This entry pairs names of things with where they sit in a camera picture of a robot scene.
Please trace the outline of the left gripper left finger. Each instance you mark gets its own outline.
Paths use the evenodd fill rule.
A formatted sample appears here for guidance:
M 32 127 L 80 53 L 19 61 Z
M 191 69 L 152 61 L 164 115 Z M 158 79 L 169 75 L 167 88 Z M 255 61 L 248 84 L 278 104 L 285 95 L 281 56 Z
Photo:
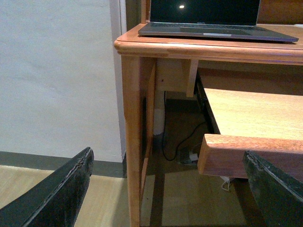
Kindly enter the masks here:
M 75 225 L 94 165 L 90 147 L 0 210 L 2 227 Z

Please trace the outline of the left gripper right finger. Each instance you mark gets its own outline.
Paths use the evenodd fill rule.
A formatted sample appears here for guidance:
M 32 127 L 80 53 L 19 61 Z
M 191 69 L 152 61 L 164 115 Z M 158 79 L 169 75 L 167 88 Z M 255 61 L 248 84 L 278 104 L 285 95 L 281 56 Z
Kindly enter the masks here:
M 303 183 L 252 151 L 245 151 L 244 168 L 252 195 L 269 227 L 303 225 Z

